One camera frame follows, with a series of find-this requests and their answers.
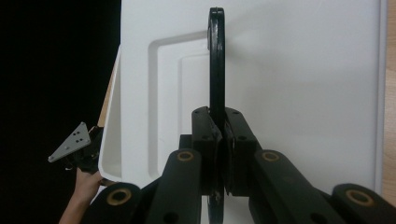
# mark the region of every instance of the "gray bracket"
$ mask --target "gray bracket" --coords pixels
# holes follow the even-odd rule
[[[64,142],[49,156],[49,162],[57,161],[91,143],[87,125],[81,122]]]

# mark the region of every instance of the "human hand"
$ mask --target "human hand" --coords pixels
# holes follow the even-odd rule
[[[102,176],[99,171],[92,175],[77,168],[75,191],[72,197],[82,203],[90,203],[99,190],[101,180]]]

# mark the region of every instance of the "bolt hole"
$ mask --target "bolt hole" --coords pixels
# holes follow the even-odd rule
[[[349,189],[346,191],[346,196],[350,201],[361,206],[369,207],[375,204],[370,195],[360,190]]]
[[[194,158],[194,155],[189,151],[182,151],[177,154],[177,159],[180,161],[190,161]]]
[[[178,215],[174,212],[170,212],[163,216],[163,221],[167,224],[173,224],[178,222]]]
[[[116,201],[121,201],[125,199],[125,197],[126,197],[125,192],[116,192],[115,194],[113,194],[113,199]]]
[[[132,192],[128,189],[115,189],[107,195],[107,203],[113,206],[128,202],[132,197]]]
[[[279,160],[279,156],[276,155],[274,152],[263,152],[262,158],[266,161],[277,161]]]
[[[323,215],[318,214],[318,213],[312,213],[311,219],[316,224],[326,224],[327,223],[326,217],[324,217]]]

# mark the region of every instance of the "human arm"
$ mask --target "human arm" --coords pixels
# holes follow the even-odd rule
[[[64,210],[64,214],[59,221],[60,224],[78,224],[81,221],[93,197],[99,190],[101,180],[102,177],[99,172],[91,175],[77,168],[75,191]]]

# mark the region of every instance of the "white plastic container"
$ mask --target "white plastic container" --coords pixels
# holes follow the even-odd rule
[[[143,188],[208,105],[207,17],[225,10],[226,105],[317,188],[381,189],[387,1],[124,1],[100,170]],[[226,198],[224,223],[252,223]],[[202,223],[207,222],[203,203]]]

